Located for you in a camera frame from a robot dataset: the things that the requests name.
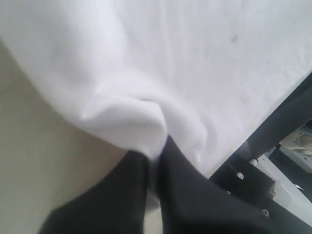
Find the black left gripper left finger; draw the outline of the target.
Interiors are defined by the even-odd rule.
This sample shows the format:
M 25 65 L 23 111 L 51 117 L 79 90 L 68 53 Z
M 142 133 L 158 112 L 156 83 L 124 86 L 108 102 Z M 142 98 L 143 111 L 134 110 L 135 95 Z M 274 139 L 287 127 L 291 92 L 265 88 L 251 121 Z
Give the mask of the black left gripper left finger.
M 99 184 L 53 210 L 39 233 L 141 234 L 147 179 L 147 158 L 128 152 Z

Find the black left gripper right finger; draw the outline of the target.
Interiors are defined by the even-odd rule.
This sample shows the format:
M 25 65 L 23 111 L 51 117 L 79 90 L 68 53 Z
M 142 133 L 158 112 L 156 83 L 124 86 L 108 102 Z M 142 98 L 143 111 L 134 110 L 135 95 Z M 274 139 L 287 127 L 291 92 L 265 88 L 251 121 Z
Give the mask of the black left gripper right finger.
M 203 176 L 171 137 L 159 158 L 157 192 L 165 234 L 269 234 L 260 210 Z

